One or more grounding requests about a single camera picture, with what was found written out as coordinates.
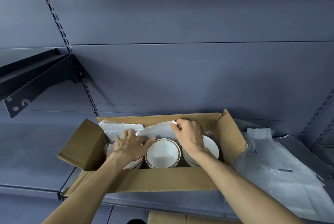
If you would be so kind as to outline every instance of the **box flap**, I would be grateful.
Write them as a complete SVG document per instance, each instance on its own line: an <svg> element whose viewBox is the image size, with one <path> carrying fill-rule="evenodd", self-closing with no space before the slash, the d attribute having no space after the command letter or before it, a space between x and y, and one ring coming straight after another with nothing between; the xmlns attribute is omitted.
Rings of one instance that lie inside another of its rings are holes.
<svg viewBox="0 0 334 224"><path fill-rule="evenodd" d="M105 161L103 146L108 139L103 130L85 119L57 157L84 170L93 170Z"/></svg>
<svg viewBox="0 0 334 224"><path fill-rule="evenodd" d="M229 166L247 148L244 136L226 109L216 123L215 136L220 144L224 163Z"/></svg>
<svg viewBox="0 0 334 224"><path fill-rule="evenodd" d="M192 215L150 211L148 224L238 224L241 222L203 218Z"/></svg>
<svg viewBox="0 0 334 224"><path fill-rule="evenodd" d="M179 115L162 115L162 116L134 116L134 117L100 117L95 118L101 122L103 120L114 121L116 123L142 124L144 127L156 125L161 122L177 120L178 118L196 120L199 122L204 131L214 132L214 125L221 113L197 113L197 114L179 114Z"/></svg>
<svg viewBox="0 0 334 224"><path fill-rule="evenodd" d="M95 171L83 171L63 192L69 196ZM153 168L123 170L111 185L108 193L114 192L165 192L217 190L209 175L201 167Z"/></svg>

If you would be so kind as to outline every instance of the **right hand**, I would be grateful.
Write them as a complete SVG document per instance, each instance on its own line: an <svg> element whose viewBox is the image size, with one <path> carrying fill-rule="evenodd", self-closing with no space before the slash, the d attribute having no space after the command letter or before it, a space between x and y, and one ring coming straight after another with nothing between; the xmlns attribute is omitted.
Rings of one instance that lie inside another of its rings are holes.
<svg viewBox="0 0 334 224"><path fill-rule="evenodd" d="M191 158L197 159L198 154L210 152L203 143L201 126L196 121L179 118L176 124L170 124L183 149Z"/></svg>

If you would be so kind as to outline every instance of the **left hand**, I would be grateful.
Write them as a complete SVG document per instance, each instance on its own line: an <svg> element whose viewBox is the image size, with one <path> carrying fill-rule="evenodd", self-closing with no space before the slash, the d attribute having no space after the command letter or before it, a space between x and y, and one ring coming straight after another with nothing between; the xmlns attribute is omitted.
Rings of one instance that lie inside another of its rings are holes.
<svg viewBox="0 0 334 224"><path fill-rule="evenodd" d="M115 152L121 152L129 161L139 160L155 142L155 137L149 140L136 137L134 129L123 130L122 138L115 137Z"/></svg>

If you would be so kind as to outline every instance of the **packaging material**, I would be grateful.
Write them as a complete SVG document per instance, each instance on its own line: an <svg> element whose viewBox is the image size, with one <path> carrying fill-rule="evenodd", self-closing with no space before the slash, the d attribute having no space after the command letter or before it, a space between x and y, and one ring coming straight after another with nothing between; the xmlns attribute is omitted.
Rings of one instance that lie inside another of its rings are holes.
<svg viewBox="0 0 334 224"><path fill-rule="evenodd" d="M111 117L97 118L120 124L142 124L144 128L161 122L184 118L198 121L204 131L212 131L221 147L224 162L232 162L247 148L246 141L227 110L221 113L201 113L166 116ZM90 177L105 160L103 147L108 138L98 125L84 120L58 157L83 171L62 195L69 196L77 186ZM152 191L192 191L217 190L209 175L202 167L188 167L180 161L178 167L123 170L111 185L108 193L113 192L152 192Z"/></svg>
<svg viewBox="0 0 334 224"><path fill-rule="evenodd" d="M136 133L137 137L146 137L148 139L156 137L157 139L167 138L167 139L176 139L176 135L171 128L170 124L177 124L174 120L162 122L157 125L152 125L145 127L143 130L140 130Z"/></svg>
<svg viewBox="0 0 334 224"><path fill-rule="evenodd" d="M150 211L148 224L240 224L241 222L203 218L192 215Z"/></svg>
<svg viewBox="0 0 334 224"><path fill-rule="evenodd" d="M139 132L144 129L142 124L117 124L114 121L102 120L98 125L103 129L110 142L115 142L115 137L122 137L123 130L134 129Z"/></svg>
<svg viewBox="0 0 334 224"><path fill-rule="evenodd" d="M235 169L297 216L334 223L334 205L316 174L271 136L270 128L247 129L249 148Z"/></svg>

